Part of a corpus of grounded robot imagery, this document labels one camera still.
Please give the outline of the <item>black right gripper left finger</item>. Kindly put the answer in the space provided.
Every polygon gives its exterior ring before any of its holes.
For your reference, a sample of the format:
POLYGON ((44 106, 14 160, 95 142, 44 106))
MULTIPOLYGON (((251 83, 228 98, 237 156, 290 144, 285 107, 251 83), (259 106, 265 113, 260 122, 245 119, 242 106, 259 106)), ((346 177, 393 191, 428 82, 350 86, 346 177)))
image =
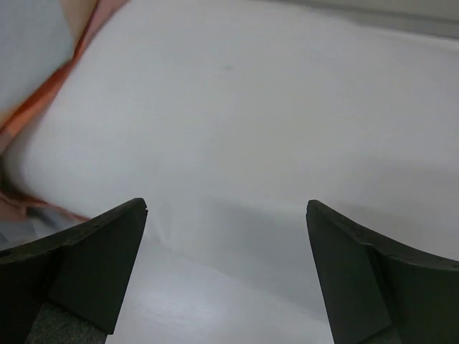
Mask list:
POLYGON ((147 219, 142 198, 1 251, 2 343, 105 343, 147 219))

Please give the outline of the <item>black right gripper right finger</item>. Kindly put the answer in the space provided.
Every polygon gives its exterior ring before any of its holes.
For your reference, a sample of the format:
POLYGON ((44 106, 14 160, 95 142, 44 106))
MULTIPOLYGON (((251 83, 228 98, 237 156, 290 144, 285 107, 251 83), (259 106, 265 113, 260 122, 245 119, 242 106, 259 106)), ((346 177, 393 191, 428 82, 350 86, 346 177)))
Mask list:
POLYGON ((317 200, 308 202, 306 223, 335 343, 458 342, 458 262, 317 200))

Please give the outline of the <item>white pillow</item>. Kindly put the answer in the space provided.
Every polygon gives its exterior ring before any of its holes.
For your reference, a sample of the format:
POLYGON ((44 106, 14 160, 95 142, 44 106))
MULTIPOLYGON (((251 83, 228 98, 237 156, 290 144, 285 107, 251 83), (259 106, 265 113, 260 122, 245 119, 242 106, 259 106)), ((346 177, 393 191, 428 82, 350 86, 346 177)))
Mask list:
POLYGON ((304 303, 306 204, 458 258, 458 43, 268 1, 132 1, 6 174, 83 216, 133 197, 160 244, 304 303))

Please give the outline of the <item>orange grey checked pillowcase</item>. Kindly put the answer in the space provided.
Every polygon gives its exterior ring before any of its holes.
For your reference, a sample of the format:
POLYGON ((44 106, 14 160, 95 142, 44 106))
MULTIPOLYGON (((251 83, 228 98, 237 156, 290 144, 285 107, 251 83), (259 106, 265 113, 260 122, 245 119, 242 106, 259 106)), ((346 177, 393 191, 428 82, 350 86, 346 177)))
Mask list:
POLYGON ((124 1, 1 2, 1 151, 56 98, 124 1))

